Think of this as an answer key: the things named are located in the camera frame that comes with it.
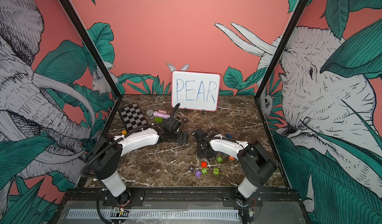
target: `purple block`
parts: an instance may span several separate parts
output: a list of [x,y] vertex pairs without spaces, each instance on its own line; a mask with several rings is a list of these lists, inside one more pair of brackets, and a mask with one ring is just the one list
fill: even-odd
[[202,172],[197,170],[196,173],[195,173],[195,176],[200,177],[201,175],[202,175]]

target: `glittery microphone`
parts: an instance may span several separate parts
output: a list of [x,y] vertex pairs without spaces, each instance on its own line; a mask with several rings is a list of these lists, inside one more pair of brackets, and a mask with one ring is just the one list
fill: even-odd
[[159,117],[159,118],[164,118],[164,119],[168,119],[170,117],[169,114],[158,112],[158,111],[154,111],[154,110],[147,110],[146,114],[148,116],[154,116],[154,117]]

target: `checkerboard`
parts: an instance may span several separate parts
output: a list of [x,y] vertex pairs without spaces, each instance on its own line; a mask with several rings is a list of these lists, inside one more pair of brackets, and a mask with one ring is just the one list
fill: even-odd
[[144,118],[141,109],[138,107],[137,103],[122,107],[119,110],[119,113],[122,122],[125,124],[127,132],[130,132],[135,128],[147,124],[147,121]]

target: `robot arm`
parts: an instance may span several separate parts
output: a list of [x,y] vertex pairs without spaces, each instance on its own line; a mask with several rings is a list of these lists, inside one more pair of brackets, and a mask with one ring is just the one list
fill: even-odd
[[256,140],[251,142],[236,141],[223,137],[217,132],[207,134],[202,129],[193,133],[197,145],[202,149],[211,147],[230,155],[241,164],[245,178],[240,183],[236,192],[236,201],[245,206],[250,196],[270,178],[277,169],[277,165],[264,147]]

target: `pink wall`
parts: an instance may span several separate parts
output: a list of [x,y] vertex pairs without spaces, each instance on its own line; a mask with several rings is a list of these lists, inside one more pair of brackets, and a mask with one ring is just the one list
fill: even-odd
[[[288,0],[95,0],[96,5],[91,0],[71,1],[87,29],[97,22],[110,24],[115,50],[110,72],[159,75],[165,85],[171,82],[166,63],[177,69],[190,64],[189,71],[222,77],[231,66],[245,79],[256,71],[260,58],[236,47],[214,23],[232,28],[235,22],[272,43],[290,17]],[[124,87],[127,94],[138,94]],[[220,87],[229,89],[223,82]]]

